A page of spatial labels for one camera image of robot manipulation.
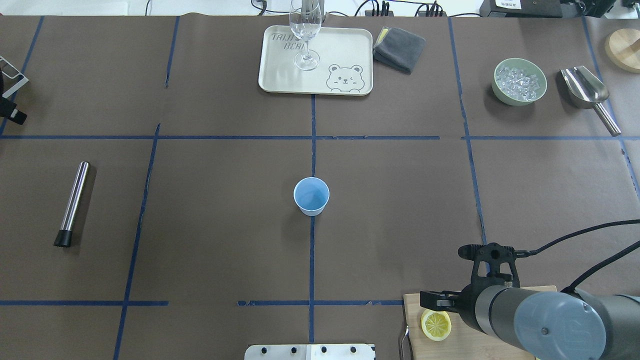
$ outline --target lemon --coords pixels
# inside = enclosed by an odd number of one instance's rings
[[[442,341],[451,333],[451,319],[445,311],[425,310],[420,324],[422,332],[433,341]]]

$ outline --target bowl of ice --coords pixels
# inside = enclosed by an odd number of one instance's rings
[[[547,91],[547,79],[536,64],[529,60],[502,60],[493,71],[491,83],[495,96],[508,105],[530,104]]]

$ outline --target blue tape line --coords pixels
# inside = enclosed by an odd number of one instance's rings
[[[311,95],[311,176],[316,176],[316,95]]]
[[[464,136],[462,140],[617,140],[611,136]]]
[[[158,144],[158,134],[160,133],[160,124],[156,126],[154,135],[154,144],[151,147],[151,156],[149,158],[149,167],[147,169],[147,180],[145,181],[145,191],[142,195],[142,204],[140,205],[140,215],[138,216],[138,226],[136,228],[136,239],[133,243],[133,251],[131,253],[131,264],[129,265],[129,275],[127,277],[127,286],[124,291],[124,301],[122,304],[122,313],[120,314],[120,325],[118,326],[118,337],[116,338],[116,346],[113,351],[113,360],[118,360],[120,356],[120,344],[122,343],[122,333],[124,332],[124,323],[127,318],[127,306],[129,303],[129,295],[131,294],[131,283],[133,282],[133,272],[136,269],[136,258],[138,257],[138,245],[140,244],[140,234],[142,233],[142,219],[147,208],[147,196],[149,194],[149,181],[151,180],[151,171],[154,167],[154,159],[156,158],[156,147]]]
[[[462,81],[460,80],[460,68],[458,67],[458,55],[456,53],[456,41],[453,35],[453,23],[451,18],[449,21],[449,37],[451,38],[451,51],[453,53],[453,64],[456,69],[456,82],[458,83],[458,97],[460,98],[460,110],[462,111],[462,118],[465,121],[465,141],[467,143],[467,152],[469,156],[469,165],[471,167],[471,180],[474,185],[474,195],[476,197],[476,210],[478,212],[478,218],[480,219],[480,229],[482,232],[482,243],[486,245],[486,233],[484,231],[484,216],[482,213],[482,204],[480,203],[480,192],[478,191],[478,183],[476,177],[476,164],[474,162],[473,149],[471,148],[471,140],[469,139],[469,124],[467,122],[467,111],[465,105],[462,102]]]
[[[596,60],[596,53],[593,51],[593,45],[591,44],[591,35],[589,34],[589,27],[587,26],[587,20],[584,16],[582,16],[582,28],[584,29],[584,36],[587,39],[587,45],[589,46],[589,52],[591,53],[591,59],[593,60],[593,66],[596,69],[596,73],[600,80],[604,82],[604,78],[602,77],[602,73],[600,72],[600,67],[598,66],[598,60]],[[617,123],[616,112],[613,110],[613,105],[611,105],[611,101],[607,100],[607,106],[609,107],[609,112],[611,113],[611,117]],[[634,185],[634,190],[636,191],[636,196],[640,200],[640,187],[638,187],[638,180],[636,176],[636,172],[634,171],[633,164],[631,164],[631,159],[629,158],[629,153],[627,151],[627,146],[625,145],[625,138],[618,136],[617,140],[620,141],[620,147],[624,153],[625,162],[627,163],[627,170],[629,171],[629,176],[631,177],[631,181]]]
[[[363,305],[382,305],[382,306],[398,306],[402,305],[402,300],[316,300],[317,306],[363,306]]]
[[[1,139],[30,140],[153,140],[150,135],[2,135]]]
[[[122,306],[112,300],[0,300],[0,306]],[[130,301],[129,306],[168,306],[168,301]]]
[[[318,140],[440,140],[439,136],[317,136]]]
[[[40,34],[40,29],[42,28],[43,22],[44,22],[44,16],[41,16],[40,21],[38,21],[38,26],[36,27],[36,32],[33,34],[33,38],[31,39],[31,45],[29,46],[29,51],[27,51],[27,56],[25,57],[24,63],[22,64],[22,69],[20,70],[22,75],[24,75],[27,71],[27,64],[31,59],[31,53],[33,52],[33,48],[36,46],[36,41],[38,40],[38,35]],[[11,95],[10,101],[15,102],[15,97],[17,95],[18,95],[18,92],[14,92],[13,95]],[[7,120],[8,119],[6,117],[2,120],[2,125],[0,125],[0,135],[4,133],[4,127],[6,126]]]
[[[178,25],[180,17],[175,17],[175,25],[173,26],[173,40],[171,40],[171,50],[169,51],[169,61],[166,63],[166,79],[164,79],[164,88],[169,87],[169,75],[171,74],[171,64],[173,62],[173,50],[175,50],[175,39],[178,37]]]
[[[161,135],[160,140],[311,140],[311,136]]]
[[[314,303],[316,297],[316,217],[311,217],[311,241],[309,246],[309,343],[314,343]]]
[[[251,300],[239,301],[238,306],[309,306],[309,300]]]

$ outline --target white bracket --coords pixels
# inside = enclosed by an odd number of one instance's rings
[[[23,73],[16,69],[15,66],[11,65],[10,62],[6,61],[2,56],[0,56],[0,69],[2,69],[2,74],[9,79],[13,80],[18,78],[18,81],[2,94],[5,99],[8,99],[9,96],[18,91],[19,88],[29,81]]]
[[[252,345],[244,360],[375,360],[375,349],[368,344]]]

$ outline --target blue cup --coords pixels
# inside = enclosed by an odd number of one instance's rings
[[[329,187],[317,177],[306,177],[293,189],[293,199],[305,215],[314,217],[329,201]]]

